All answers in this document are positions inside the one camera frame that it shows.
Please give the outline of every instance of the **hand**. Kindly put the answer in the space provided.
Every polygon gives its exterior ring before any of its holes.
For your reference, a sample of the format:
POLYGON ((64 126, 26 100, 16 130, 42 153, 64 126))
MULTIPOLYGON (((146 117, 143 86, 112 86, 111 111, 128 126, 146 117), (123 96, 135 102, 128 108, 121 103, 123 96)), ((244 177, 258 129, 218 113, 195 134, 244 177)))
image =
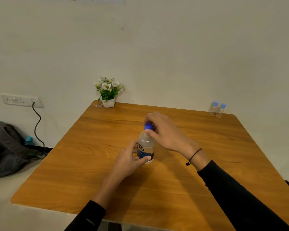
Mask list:
POLYGON ((166 115, 159 112, 148 113, 143 124, 152 122, 156 126, 155 132, 146 129, 145 132, 162 147, 177 151, 188 157, 191 152, 199 149, 197 143, 190 140, 166 115))
POLYGON ((143 157, 142 159, 133 157, 133 151, 137 151, 134 149, 135 144, 136 141, 133 140, 127 147, 121 149, 110 175, 116 177, 118 180, 123 180, 151 159, 150 156, 143 157))

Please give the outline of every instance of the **person's left hand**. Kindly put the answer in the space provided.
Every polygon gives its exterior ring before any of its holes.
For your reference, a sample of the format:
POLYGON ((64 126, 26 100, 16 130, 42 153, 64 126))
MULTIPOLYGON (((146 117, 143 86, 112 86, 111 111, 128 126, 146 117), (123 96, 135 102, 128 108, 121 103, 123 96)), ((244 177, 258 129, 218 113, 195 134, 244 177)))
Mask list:
POLYGON ((133 157, 134 146, 137 142, 135 140, 131 141, 130 144, 121 149, 120 153, 116 158, 116 162, 112 167, 111 173, 113 176, 117 177, 119 180, 133 174, 139 167, 151 160, 150 156, 138 159, 138 157, 133 157))

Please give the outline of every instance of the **blue label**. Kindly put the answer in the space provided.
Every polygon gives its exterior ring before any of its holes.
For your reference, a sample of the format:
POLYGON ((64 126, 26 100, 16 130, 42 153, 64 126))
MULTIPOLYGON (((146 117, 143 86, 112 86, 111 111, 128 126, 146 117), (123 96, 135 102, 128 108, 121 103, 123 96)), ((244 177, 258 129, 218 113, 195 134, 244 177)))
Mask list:
POLYGON ((152 153, 152 154, 150 154, 150 153, 147 153, 147 152, 144 152, 144 151, 140 151, 139 149, 138 149, 138 158, 139 159, 141 159, 141 158, 143 158, 143 157, 145 157, 145 156, 151 156, 152 157, 152 159, 153 159, 153 157, 154 157, 154 152, 152 153))

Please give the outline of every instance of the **white flower pot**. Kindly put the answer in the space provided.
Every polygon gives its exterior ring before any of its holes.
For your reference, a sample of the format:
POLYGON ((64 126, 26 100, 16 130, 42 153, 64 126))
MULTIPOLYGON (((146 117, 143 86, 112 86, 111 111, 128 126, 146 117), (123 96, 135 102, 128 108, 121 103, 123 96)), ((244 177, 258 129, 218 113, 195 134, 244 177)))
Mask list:
POLYGON ((115 106, 115 99, 108 100, 107 102, 106 100, 102 100, 102 102, 105 108, 112 108, 115 106))

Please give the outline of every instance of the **bottle base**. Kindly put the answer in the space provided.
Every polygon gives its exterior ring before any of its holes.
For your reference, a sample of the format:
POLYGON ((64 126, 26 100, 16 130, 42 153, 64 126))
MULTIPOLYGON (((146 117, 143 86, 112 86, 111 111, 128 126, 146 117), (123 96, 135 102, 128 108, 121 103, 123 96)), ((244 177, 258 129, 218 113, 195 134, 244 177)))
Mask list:
POLYGON ((150 164, 151 162, 152 162, 152 160, 153 159, 151 159, 151 160, 149 160, 147 163, 145 163, 145 164, 150 164))

